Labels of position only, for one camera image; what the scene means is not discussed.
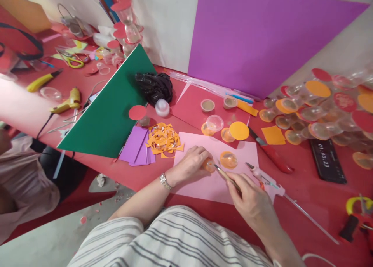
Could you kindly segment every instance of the green cardboard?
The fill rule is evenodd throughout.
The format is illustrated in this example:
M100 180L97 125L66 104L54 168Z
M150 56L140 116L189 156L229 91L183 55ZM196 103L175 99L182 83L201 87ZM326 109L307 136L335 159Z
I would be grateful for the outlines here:
M128 117L128 111L134 105L146 104L136 84L135 74L138 72L157 73L140 44L57 148L116 158L135 124Z

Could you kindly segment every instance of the shredded orange paper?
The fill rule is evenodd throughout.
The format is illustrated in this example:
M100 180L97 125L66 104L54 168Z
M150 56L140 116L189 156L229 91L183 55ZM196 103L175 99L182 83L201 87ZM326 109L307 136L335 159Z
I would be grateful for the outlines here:
M149 140L146 146L152 149L153 154L161 153L162 158L174 157L165 156L164 152L173 153L184 150L184 144L181 144L180 137L172 125L164 123L149 127Z

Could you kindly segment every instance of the wristwatch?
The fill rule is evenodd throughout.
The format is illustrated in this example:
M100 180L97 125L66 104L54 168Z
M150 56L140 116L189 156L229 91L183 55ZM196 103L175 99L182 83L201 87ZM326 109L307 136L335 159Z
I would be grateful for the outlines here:
M160 179L160 183L165 188L167 188L168 190L172 190L172 187L167 183L166 176L164 175L164 173L162 173L162 175L159 177L159 179Z

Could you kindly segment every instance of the right hand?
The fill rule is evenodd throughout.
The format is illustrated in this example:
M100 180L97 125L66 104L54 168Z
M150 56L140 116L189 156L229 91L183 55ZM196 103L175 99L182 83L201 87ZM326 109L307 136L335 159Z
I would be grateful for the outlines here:
M260 236L281 229L272 201L268 194L258 187L246 174L227 172L242 191L242 196L232 182L227 181L234 206L246 223Z

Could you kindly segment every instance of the striped shirt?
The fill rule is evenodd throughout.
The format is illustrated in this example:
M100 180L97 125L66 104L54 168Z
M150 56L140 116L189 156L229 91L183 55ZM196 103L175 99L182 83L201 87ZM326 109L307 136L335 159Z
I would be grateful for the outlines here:
M144 232L137 218L95 227L69 267L273 266L265 253L186 206L173 206Z

